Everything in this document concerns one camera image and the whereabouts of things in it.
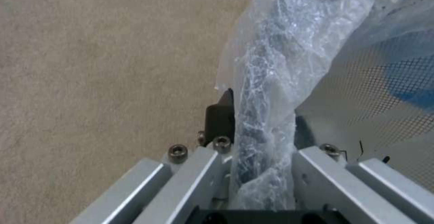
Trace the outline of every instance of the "hex nut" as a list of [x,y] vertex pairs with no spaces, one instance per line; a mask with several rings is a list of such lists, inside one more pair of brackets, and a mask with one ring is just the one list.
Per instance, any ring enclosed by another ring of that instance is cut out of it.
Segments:
[[221,154],[231,151],[231,140],[226,136],[218,136],[213,139],[213,149]]
[[173,145],[169,148],[167,156],[172,163],[181,164],[189,156],[189,150],[184,145]]

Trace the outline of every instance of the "screw hole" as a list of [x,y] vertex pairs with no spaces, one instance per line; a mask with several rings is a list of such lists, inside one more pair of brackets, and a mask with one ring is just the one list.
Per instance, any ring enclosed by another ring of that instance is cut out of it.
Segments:
[[303,180],[304,184],[309,184],[309,179],[307,178],[307,175],[305,173],[301,174],[301,179]]

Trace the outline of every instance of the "silver metal bar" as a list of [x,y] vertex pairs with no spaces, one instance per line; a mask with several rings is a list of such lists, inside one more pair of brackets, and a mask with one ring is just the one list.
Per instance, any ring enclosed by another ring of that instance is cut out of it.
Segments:
[[198,147],[134,224],[184,223],[195,206],[208,208],[224,177],[221,156]]
[[293,156],[294,193],[310,210],[336,208],[353,224],[414,223],[317,147]]
[[434,223],[434,195],[378,159],[347,169],[417,223]]
[[132,223],[171,175],[167,165],[143,159],[72,220],[71,224]]

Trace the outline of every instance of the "plastic bag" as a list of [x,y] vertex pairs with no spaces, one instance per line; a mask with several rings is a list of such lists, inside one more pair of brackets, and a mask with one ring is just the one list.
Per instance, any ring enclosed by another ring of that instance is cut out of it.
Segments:
[[432,2],[406,8],[408,0],[252,0],[225,46],[216,84],[234,90],[232,208],[295,207],[295,108],[346,41],[351,50],[425,30]]

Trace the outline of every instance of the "bubble wrap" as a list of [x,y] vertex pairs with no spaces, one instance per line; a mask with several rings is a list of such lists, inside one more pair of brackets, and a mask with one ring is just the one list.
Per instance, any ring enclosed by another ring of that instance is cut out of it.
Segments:
[[[252,0],[225,46],[217,74],[217,89],[234,90],[231,208],[294,208],[295,108],[359,26],[355,37],[371,34],[364,20],[379,22],[385,16],[376,10],[402,1]],[[370,38],[364,42],[381,39]]]

